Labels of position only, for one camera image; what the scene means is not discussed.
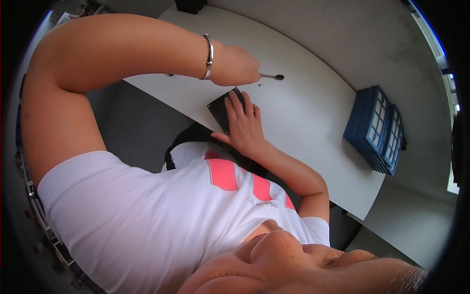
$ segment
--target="hand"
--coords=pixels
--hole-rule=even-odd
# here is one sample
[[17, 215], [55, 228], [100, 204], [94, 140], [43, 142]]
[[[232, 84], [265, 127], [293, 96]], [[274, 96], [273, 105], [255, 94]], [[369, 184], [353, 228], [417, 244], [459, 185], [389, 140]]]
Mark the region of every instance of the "hand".
[[250, 96], [243, 91], [245, 99], [245, 112], [243, 112], [242, 103], [236, 94], [230, 91], [229, 95], [230, 98], [225, 98], [225, 106], [230, 124], [230, 136], [221, 133], [212, 133], [211, 136], [230, 144], [242, 155], [257, 161], [270, 145], [264, 139], [259, 107], [252, 104]]
[[239, 86], [259, 81], [259, 61], [238, 46], [214, 41], [214, 64], [209, 79], [219, 86]]

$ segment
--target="wrist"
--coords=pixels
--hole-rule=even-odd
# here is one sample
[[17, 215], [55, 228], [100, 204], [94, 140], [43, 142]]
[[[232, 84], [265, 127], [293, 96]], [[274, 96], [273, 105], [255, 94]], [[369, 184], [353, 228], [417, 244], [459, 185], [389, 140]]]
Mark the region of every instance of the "wrist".
[[223, 66], [223, 54], [224, 54], [224, 45], [217, 40], [212, 40], [212, 45], [214, 46], [214, 59], [212, 64], [212, 73], [209, 77], [210, 81], [217, 78], [221, 75], [221, 72], [224, 68]]
[[274, 145], [265, 140], [260, 145], [257, 154], [254, 154], [251, 159], [264, 166], [267, 161], [272, 160], [276, 150], [277, 149]]

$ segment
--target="bracelet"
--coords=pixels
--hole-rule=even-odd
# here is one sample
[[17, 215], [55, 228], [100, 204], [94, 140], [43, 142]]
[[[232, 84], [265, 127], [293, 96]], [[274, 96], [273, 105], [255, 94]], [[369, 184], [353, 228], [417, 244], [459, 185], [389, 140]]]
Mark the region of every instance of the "bracelet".
[[204, 34], [203, 37], [206, 38], [207, 44], [209, 45], [209, 54], [208, 54], [207, 62], [206, 62], [207, 63], [206, 75], [202, 78], [202, 80], [209, 79], [209, 77], [211, 76], [212, 64], [213, 64], [212, 61], [214, 60], [214, 45], [212, 44], [212, 40], [208, 34]]

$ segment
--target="floor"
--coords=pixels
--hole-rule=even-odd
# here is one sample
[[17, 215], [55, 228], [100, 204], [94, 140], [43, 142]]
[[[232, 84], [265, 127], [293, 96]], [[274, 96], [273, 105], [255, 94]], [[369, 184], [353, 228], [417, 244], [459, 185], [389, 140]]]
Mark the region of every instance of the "floor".
[[[166, 149], [176, 135], [194, 121], [125, 81], [89, 92], [98, 127], [108, 150], [124, 163], [160, 172]], [[270, 180], [278, 182], [275, 176]], [[291, 195], [294, 206], [300, 199]], [[361, 225], [342, 214], [342, 208], [330, 210], [330, 242], [346, 249]]]

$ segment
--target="left hand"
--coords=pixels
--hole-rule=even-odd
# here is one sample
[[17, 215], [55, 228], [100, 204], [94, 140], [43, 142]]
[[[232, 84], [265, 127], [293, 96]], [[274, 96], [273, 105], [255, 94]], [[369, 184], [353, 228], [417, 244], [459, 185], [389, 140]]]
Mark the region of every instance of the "left hand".
[[261, 113], [259, 107], [251, 103], [250, 96], [242, 92], [245, 99], [245, 112], [243, 106], [233, 91], [229, 92], [230, 98], [225, 98], [230, 135], [212, 133], [211, 136], [233, 146], [242, 155], [257, 161], [262, 156], [270, 143], [264, 139], [261, 126]]

